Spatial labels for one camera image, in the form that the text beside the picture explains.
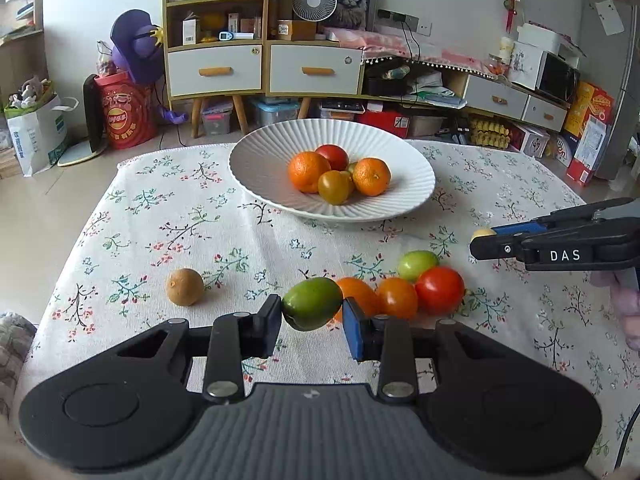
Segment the right hand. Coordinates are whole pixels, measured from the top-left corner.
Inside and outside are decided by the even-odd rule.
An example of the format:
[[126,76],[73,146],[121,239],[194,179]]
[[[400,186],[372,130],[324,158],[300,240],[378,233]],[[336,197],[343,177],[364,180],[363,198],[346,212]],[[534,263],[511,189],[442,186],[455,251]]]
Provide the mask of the right hand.
[[639,351],[639,293],[621,285],[611,272],[594,271],[591,273],[590,281],[594,286],[608,288],[611,304],[620,323],[620,328],[625,335],[627,346],[631,350]]

